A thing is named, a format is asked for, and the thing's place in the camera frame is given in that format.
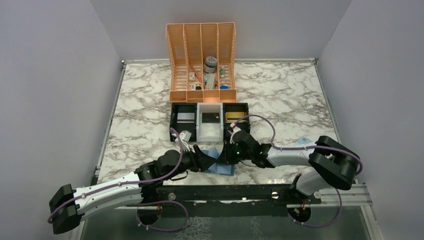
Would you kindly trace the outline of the blue leather card holder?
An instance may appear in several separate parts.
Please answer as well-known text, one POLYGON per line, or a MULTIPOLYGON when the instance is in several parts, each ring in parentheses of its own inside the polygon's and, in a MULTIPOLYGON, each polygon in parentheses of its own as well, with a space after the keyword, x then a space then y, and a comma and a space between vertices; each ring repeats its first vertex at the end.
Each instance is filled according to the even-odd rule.
MULTIPOLYGON (((215 147, 209 148, 209 149, 201 149, 201 151, 208 155, 209 157, 217 159, 220 155, 220 152, 215 147)), ((215 175, 222 175, 222 176, 234 176, 235 173, 235 166, 234 165, 228 165, 225 163, 214 163, 211 165, 205 173, 209 174, 215 174, 215 175)))

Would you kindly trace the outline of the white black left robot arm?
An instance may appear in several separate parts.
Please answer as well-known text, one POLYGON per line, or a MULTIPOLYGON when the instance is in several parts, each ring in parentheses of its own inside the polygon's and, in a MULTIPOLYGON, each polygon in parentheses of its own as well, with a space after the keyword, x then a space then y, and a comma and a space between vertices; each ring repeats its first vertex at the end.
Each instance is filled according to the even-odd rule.
POLYGON ((156 205, 160 201, 157 189, 165 181, 186 171, 204 172, 217 162, 197 145, 193 150, 168 150, 157 160, 142 164, 122 177, 88 187, 63 185, 49 201, 55 235, 78 227, 89 217, 104 210, 128 205, 156 205))

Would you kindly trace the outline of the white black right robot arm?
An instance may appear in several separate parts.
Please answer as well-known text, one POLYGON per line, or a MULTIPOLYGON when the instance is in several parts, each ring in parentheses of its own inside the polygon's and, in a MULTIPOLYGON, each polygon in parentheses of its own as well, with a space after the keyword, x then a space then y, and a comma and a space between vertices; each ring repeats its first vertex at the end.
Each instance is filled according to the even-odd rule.
POLYGON ((360 157, 329 136, 322 135, 315 143, 277 147, 259 143, 244 130, 234 131, 218 157, 219 162, 235 165, 249 160, 259 168, 306 166, 312 170, 295 177, 288 190, 289 199, 300 204, 315 192, 333 187, 350 190, 363 169, 360 157))

